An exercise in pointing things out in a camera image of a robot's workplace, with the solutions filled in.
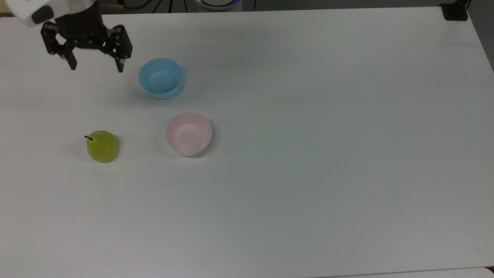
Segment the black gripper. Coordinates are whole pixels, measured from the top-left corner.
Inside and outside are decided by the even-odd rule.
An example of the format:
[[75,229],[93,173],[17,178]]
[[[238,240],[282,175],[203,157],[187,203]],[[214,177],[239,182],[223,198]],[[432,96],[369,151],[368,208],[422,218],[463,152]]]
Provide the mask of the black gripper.
[[[58,34],[66,39],[63,44],[58,42],[56,38]],[[47,52],[64,59],[71,70],[76,70],[77,66],[73,54],[76,47],[80,49],[102,48],[104,54],[115,60],[120,73],[124,71],[125,62],[131,58],[134,49],[123,25],[107,29],[98,5],[92,5],[75,14],[58,17],[55,23],[43,23],[41,35]]]

